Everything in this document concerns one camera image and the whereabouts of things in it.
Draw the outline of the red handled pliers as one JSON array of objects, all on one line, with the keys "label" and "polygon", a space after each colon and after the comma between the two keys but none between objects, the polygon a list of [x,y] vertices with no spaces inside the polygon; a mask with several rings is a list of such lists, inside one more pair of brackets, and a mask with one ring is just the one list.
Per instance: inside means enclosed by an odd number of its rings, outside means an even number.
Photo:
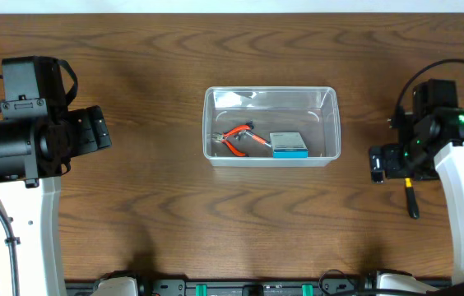
[{"label": "red handled pliers", "polygon": [[230,141],[230,139],[240,139],[245,132],[249,132],[253,129],[251,124],[243,124],[232,128],[228,132],[213,132],[211,139],[216,143],[225,145],[233,155],[238,157],[247,157],[248,155],[238,150]]}]

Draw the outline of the small claw hammer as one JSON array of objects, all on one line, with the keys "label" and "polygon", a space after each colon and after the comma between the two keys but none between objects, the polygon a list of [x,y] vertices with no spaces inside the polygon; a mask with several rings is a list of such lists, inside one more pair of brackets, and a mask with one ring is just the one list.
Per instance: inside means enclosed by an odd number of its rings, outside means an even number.
[{"label": "small claw hammer", "polygon": [[244,125],[238,126],[238,127],[236,127],[236,129],[237,129],[237,133],[236,133],[235,137],[238,140],[242,136],[246,136],[246,137],[252,138],[254,141],[259,143],[260,145],[267,146],[267,147],[271,148],[271,143],[268,140],[266,140],[266,139],[258,136],[257,134],[253,133],[254,125],[253,125],[252,121],[247,122]]}]

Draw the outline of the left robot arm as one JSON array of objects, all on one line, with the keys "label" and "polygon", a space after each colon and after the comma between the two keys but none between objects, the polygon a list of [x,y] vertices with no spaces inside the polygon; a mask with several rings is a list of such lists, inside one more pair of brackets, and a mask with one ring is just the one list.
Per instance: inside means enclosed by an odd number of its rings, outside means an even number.
[{"label": "left robot arm", "polygon": [[61,178],[74,157],[111,146],[98,106],[70,110],[78,79],[62,59],[2,60],[0,294],[64,295]]}]

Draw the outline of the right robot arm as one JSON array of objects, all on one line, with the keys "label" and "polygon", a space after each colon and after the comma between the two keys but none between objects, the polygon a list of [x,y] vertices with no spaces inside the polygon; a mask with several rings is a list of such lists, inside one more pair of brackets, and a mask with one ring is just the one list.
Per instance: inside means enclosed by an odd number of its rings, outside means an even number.
[{"label": "right robot arm", "polygon": [[413,109],[398,107],[392,118],[398,141],[369,148],[374,183],[402,179],[411,217],[419,216],[414,181],[442,183],[452,233],[452,283],[439,289],[400,272],[379,272],[377,295],[393,292],[422,295],[464,295],[464,109],[458,105],[454,81],[430,79],[415,86]]}]

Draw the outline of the clear plastic container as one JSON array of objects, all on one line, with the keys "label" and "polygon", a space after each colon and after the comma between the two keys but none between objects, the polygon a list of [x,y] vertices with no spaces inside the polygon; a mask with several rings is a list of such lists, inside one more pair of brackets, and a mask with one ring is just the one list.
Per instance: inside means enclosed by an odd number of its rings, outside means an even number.
[{"label": "clear plastic container", "polygon": [[[230,139],[247,157],[233,155],[211,139],[253,122],[253,133],[268,140],[273,132],[299,132],[308,158],[281,159],[272,148],[250,137]],[[341,155],[341,119],[330,86],[213,86],[206,90],[202,115],[202,151],[214,166],[324,167]]]}]

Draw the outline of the blue white cardboard box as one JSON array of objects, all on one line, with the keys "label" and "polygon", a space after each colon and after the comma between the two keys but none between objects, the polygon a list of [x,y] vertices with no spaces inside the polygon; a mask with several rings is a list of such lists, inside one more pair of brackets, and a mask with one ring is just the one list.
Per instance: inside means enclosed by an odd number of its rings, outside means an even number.
[{"label": "blue white cardboard box", "polygon": [[270,141],[274,158],[309,157],[309,150],[299,132],[273,132],[270,134]]}]

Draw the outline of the black yellow screwdriver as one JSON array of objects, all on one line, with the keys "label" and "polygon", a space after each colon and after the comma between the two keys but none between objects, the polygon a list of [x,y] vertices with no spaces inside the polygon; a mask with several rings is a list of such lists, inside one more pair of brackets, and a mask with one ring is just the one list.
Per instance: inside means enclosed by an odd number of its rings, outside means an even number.
[{"label": "black yellow screwdriver", "polygon": [[405,179],[405,194],[408,215],[417,220],[420,218],[420,210],[416,202],[415,191],[410,178]]}]

